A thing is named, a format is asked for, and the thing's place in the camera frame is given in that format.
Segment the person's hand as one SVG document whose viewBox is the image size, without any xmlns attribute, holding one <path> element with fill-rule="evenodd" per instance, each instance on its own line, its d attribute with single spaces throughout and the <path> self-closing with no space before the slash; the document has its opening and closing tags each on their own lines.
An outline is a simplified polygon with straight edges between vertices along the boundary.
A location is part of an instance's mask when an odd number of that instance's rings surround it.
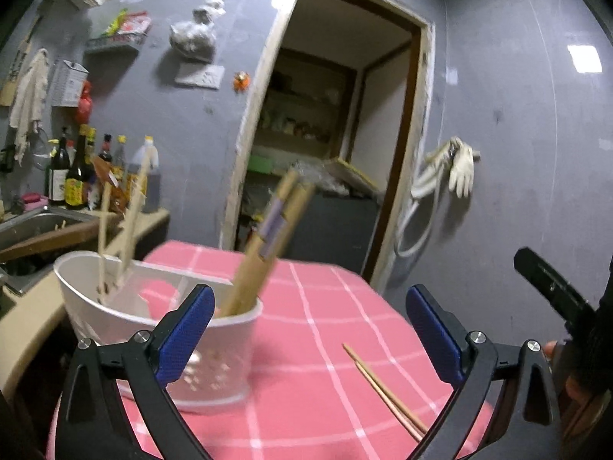
<svg viewBox="0 0 613 460">
<path fill-rule="evenodd" d="M 606 413 L 612 410 L 612 393 L 585 391 L 569 369 L 568 358 L 563 355 L 565 346 L 562 341 L 548 342 L 543 353 L 550 362 L 558 399 L 562 457 L 569 458 L 587 444 L 598 426 L 604 425 Z"/>
</svg>

